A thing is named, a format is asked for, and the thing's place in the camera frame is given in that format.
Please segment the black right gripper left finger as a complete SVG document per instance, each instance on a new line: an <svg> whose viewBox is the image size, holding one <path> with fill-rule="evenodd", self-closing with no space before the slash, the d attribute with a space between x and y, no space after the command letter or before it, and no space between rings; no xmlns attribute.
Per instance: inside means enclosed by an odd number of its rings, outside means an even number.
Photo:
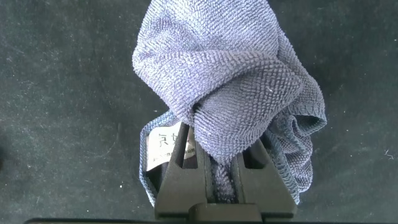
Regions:
<svg viewBox="0 0 398 224"><path fill-rule="evenodd" d="M165 176L156 196L154 213L157 218L187 218L196 204L214 202L211 161L197 145L197 168L184 169L185 146L190 127L181 124Z"/></svg>

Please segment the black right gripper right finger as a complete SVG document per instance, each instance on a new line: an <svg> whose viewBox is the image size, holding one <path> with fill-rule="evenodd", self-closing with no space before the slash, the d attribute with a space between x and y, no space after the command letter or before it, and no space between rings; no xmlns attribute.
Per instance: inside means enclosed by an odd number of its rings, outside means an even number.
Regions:
<svg viewBox="0 0 398 224"><path fill-rule="evenodd" d="M295 201L259 139L234 158L231 172L238 203L256 205L263 218L295 215Z"/></svg>

